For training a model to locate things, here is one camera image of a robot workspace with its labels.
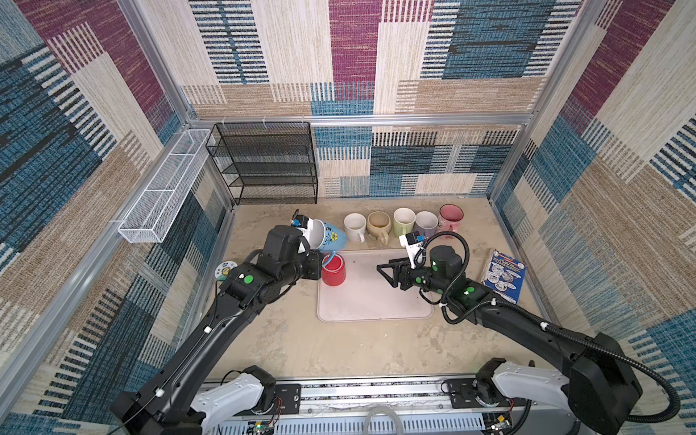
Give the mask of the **red mug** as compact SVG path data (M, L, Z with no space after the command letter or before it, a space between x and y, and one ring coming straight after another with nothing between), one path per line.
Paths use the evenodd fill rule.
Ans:
M327 286L340 286L346 280L344 258L339 254L326 256L322 264L322 281Z

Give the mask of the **blue polka dot mug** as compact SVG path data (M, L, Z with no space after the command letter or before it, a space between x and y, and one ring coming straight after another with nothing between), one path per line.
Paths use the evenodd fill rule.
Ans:
M340 228L320 219L308 221L307 238L311 248L326 255L323 265L330 263L347 244L347 236Z

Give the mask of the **beige ceramic teapot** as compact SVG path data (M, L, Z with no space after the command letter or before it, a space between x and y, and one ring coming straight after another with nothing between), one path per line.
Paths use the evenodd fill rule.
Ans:
M392 220L383 211L374 211L367 218L367 232L375 240L383 245L388 245L390 232L392 230Z

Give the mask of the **green mug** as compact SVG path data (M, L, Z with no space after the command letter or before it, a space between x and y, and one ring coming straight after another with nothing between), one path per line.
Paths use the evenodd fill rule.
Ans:
M410 208L397 208L393 212L393 233L396 237L413 232L416 213Z

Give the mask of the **purple mug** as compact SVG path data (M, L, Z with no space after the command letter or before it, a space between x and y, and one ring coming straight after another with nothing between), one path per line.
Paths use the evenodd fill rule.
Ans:
M439 217L434 213L424 210L416 214L414 230L425 239L432 237L440 226Z

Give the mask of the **white mug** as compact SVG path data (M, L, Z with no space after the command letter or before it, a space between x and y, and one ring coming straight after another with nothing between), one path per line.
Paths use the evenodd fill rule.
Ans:
M367 221L360 213L351 213L344 218L344 231L347 239L356 244L365 242Z

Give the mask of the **pink patterned mug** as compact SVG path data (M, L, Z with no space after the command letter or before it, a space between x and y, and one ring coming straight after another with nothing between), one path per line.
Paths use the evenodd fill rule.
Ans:
M455 204L445 204L439 210L440 231L459 232L463 210Z

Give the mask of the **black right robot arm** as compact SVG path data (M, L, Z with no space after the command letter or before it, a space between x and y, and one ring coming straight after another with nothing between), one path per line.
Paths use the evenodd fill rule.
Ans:
M643 389L635 362L612 337L567 330L508 302L467 278L462 258L450 246L433 248L429 257L395 258L376 269L394 288L436 295L447 323L491 329L551 364L550 370L533 372L504 358L490 359L472 383L480 403L542 402L571 411L600 434L616 434L625 422L636 422L632 411Z

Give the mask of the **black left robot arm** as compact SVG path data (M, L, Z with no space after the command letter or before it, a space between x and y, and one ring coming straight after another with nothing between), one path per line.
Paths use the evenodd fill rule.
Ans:
M128 434L206 434L228 417L273 401L273 379L241 373L202 393L199 389L230 344L268 305L302 279L322 277L324 254L303 233L277 225L264 248L252 251L233 268L215 300L183 345L141 388L123 391L111 406Z

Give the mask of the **white plastic tray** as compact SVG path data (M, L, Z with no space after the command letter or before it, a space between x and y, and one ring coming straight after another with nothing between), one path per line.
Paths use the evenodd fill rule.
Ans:
M418 290L392 288L376 266L405 256L403 250L353 250L338 253L344 258L346 280L340 286L318 286L317 317L325 323L424 319L433 307Z

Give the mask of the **small labelled jar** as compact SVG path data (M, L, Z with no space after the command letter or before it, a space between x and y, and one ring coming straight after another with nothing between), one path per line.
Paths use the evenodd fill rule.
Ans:
M234 261L224 261L220 263L215 269L215 279L219 282L224 282L231 270L237 267L237 263Z

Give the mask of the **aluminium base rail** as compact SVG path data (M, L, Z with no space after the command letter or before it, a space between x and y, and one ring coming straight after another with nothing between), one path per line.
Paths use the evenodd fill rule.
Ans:
M470 374L279 379L260 411L224 411L208 434L588 434L568 411L525 399L480 404Z

